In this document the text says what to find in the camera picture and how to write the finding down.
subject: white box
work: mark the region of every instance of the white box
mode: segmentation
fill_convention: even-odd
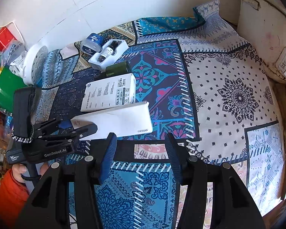
[[[74,129],[94,123],[98,126],[95,134],[80,140],[105,139],[110,132],[117,137],[150,133],[153,131],[149,102],[138,102],[120,107],[82,114],[71,119]]]
[[[109,77],[86,84],[81,112],[135,103],[136,79],[132,73]]]
[[[119,45],[117,46],[113,55],[108,56],[103,62],[98,61],[98,57],[103,53],[103,51],[109,46],[113,41],[116,41]],[[105,71],[107,66],[113,65],[122,54],[129,48],[125,40],[109,40],[105,45],[103,45],[101,52],[95,53],[88,62],[94,69],[100,71]]]

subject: black cable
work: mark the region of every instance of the black cable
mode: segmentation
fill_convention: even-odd
[[[35,177],[26,177],[23,174],[21,174],[21,177],[23,180],[28,181],[28,182],[32,182],[32,181],[39,181],[39,179],[41,178],[41,175],[37,175]]]

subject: clear plastic bag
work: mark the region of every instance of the clear plastic bag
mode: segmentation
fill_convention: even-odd
[[[18,40],[12,40],[2,53],[1,66],[10,65],[23,51],[25,51],[24,45]]]

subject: blue patterned cloth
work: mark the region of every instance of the blue patterned cloth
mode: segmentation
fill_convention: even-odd
[[[153,123],[152,133],[123,139],[164,139],[168,132],[173,133],[177,139],[187,138],[189,134],[193,138],[196,137],[194,101],[188,98],[188,110],[185,110],[185,105],[182,104],[182,93],[188,93],[189,85],[186,78],[180,79],[185,76],[181,71],[186,68],[180,55],[177,41],[167,40],[132,46],[118,60],[129,62],[136,78],[136,102],[149,102]]]
[[[129,61],[137,81],[136,101],[149,102],[153,123],[152,133],[120,138],[119,143],[130,146],[132,152],[138,145],[148,151],[150,140],[164,144],[165,133],[172,132],[191,155],[207,163],[247,166],[247,173],[239,170],[238,174],[244,182],[247,179],[252,196],[262,197],[255,200],[260,211],[265,214],[273,208],[279,194],[282,154],[277,141],[279,126],[268,124],[276,120],[271,90],[254,48],[220,18],[219,0],[197,6],[193,18],[141,18],[100,34],[106,39],[124,39],[131,46],[118,62]],[[59,50],[49,54],[43,70],[43,87],[49,89],[43,90],[36,120],[82,114],[86,83],[98,75],[98,71],[86,69],[88,59],[81,52],[64,61]],[[245,143],[247,132],[249,139],[254,133],[256,138]],[[79,142],[78,155],[68,156],[66,163],[82,159],[92,145]],[[114,163],[109,178],[95,189],[104,228],[174,228],[180,186],[174,184],[171,171],[165,171],[169,164],[152,167],[143,159],[141,176],[139,160],[127,161],[133,162],[131,168],[126,170],[125,162]],[[138,190],[134,184],[142,190],[138,192],[141,196],[134,196],[133,191]],[[135,202],[144,207],[139,212],[142,217],[135,212]],[[75,216],[72,184],[70,213]]]
[[[66,164],[81,159],[67,157]],[[113,162],[108,178],[95,185],[104,229],[174,228],[179,188],[170,164]],[[69,210],[75,214],[74,183],[69,185]]]
[[[205,23],[205,20],[195,8],[194,17],[149,17],[136,21],[138,30],[142,36],[167,33],[197,28]]]
[[[57,49],[49,52],[43,66],[43,76],[38,84],[39,86],[50,88],[72,79],[72,72],[77,64],[79,55],[63,60],[60,50]]]
[[[277,121],[246,130],[250,174],[248,190],[262,214],[276,206],[281,186],[283,153]]]

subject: barcode label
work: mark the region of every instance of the barcode label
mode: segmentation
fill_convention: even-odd
[[[118,81],[118,88],[122,87],[122,79],[120,78]]]

